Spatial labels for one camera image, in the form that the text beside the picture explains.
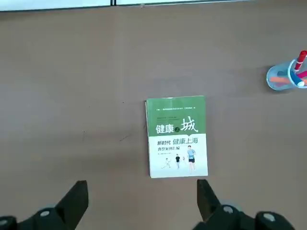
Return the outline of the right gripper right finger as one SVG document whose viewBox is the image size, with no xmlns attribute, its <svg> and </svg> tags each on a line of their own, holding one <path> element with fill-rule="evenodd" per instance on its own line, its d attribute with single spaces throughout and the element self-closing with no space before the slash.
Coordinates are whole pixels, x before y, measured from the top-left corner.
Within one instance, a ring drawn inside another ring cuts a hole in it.
<svg viewBox="0 0 307 230">
<path fill-rule="evenodd" d="M 294 230 L 282 215 L 260 211 L 254 217 L 232 205 L 222 204 L 205 179 L 197 180 L 197 205 L 202 217 L 195 230 Z"/>
</svg>

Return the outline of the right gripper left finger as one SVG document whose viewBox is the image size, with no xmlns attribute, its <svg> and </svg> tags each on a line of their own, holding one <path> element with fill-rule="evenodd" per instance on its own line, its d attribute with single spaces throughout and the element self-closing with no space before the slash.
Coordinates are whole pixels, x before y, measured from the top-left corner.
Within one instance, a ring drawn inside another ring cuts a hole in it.
<svg viewBox="0 0 307 230">
<path fill-rule="evenodd" d="M 14 216 L 1 216 L 2 230 L 74 230 L 89 206 L 88 183 L 79 180 L 54 206 L 37 211 L 21 222 Z"/>
</svg>

